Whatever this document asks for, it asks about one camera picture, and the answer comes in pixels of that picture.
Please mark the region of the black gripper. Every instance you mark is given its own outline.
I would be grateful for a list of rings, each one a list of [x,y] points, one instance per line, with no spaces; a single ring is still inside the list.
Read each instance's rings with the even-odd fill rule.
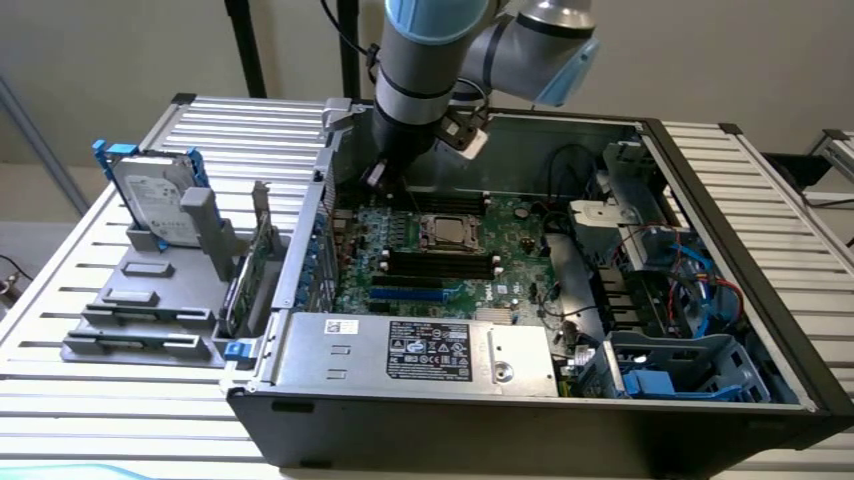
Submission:
[[[375,192],[396,192],[401,189],[403,176],[416,158],[435,143],[435,130],[440,119],[415,125],[392,118],[376,105],[372,113],[371,132],[376,158],[363,173],[363,183]]]

